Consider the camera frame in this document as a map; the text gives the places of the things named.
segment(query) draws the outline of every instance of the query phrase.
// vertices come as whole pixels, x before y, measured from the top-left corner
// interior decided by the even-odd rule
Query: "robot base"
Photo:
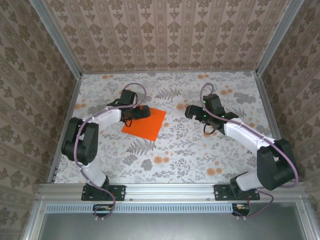
[[[124,201],[126,196],[125,185],[107,185],[102,186],[103,189],[107,189],[111,192],[116,201]],[[82,201],[112,201],[112,198],[105,191],[101,191],[88,183],[82,189]]]
[[[255,189],[244,191],[243,194],[240,194],[237,197],[235,197],[229,184],[216,184],[213,186],[213,189],[214,189],[214,197],[216,201],[235,201],[235,200],[247,201],[248,197],[250,198],[250,201],[260,200],[259,192],[256,192]]]

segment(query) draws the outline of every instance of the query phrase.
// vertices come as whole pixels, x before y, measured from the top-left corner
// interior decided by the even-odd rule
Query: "vented panel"
[[[93,213],[94,204],[48,204],[45,213]],[[202,203],[202,204],[134,204],[118,203],[115,206],[114,213],[143,213],[143,214],[189,214],[189,213],[232,213],[231,203]]]

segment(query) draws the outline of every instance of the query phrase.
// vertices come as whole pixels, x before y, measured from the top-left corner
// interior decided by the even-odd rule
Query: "wallpaper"
[[[204,134],[204,124],[185,117],[188,105],[200,105],[202,86],[213,83],[226,112],[239,115],[257,131],[271,136],[252,72],[83,75],[73,116],[92,116],[119,98],[126,84],[134,82],[146,88],[145,104],[166,111],[166,115],[156,141],[121,132],[123,122],[99,130],[95,161],[111,183],[225,183],[256,169],[256,157],[240,142],[219,131]],[[130,89],[142,98],[141,88]],[[75,163],[63,156],[55,183],[85,182]]]
[[[320,225],[320,1],[304,1],[263,80]]]
[[[0,239],[19,239],[45,183],[75,79],[27,0],[0,1]]]
[[[82,72],[255,69],[289,0],[44,0]]]

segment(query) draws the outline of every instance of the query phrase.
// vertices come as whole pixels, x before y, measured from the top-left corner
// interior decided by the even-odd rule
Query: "gray fern pattern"
[[[156,99],[163,99],[163,100],[173,100],[174,97],[179,97],[181,95],[180,91],[176,88],[173,90],[172,88],[164,88],[155,95]]]
[[[133,143],[131,143],[130,147],[128,147],[126,152],[137,155],[147,155],[147,153],[153,150],[154,148],[156,148],[156,145],[153,141],[145,139],[136,139]]]
[[[214,92],[227,112],[237,114],[257,131],[270,136],[252,72],[84,75],[73,116],[87,118],[95,114],[119,98],[122,88],[133,82],[146,88],[144,104],[166,111],[165,120],[155,142],[121,132],[123,122],[99,129],[95,161],[110,182],[228,182],[231,177],[255,169],[256,157],[241,142],[218,131],[205,135],[202,124],[185,117],[188,105],[200,105],[201,87],[213,83]],[[141,100],[143,91],[139,86],[131,85],[129,89]],[[11,141],[15,137],[8,130],[2,135]],[[0,169],[1,178],[8,178],[5,169]],[[86,180],[74,162],[62,156],[55,182],[85,183]]]

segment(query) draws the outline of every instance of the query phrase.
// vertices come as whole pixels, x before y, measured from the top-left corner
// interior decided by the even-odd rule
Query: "patterned wallpaper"
[[[320,1],[305,0],[263,79],[320,224]]]
[[[289,0],[45,0],[86,73],[254,69]]]
[[[0,239],[20,238],[47,181],[75,79],[27,0],[0,1]]]

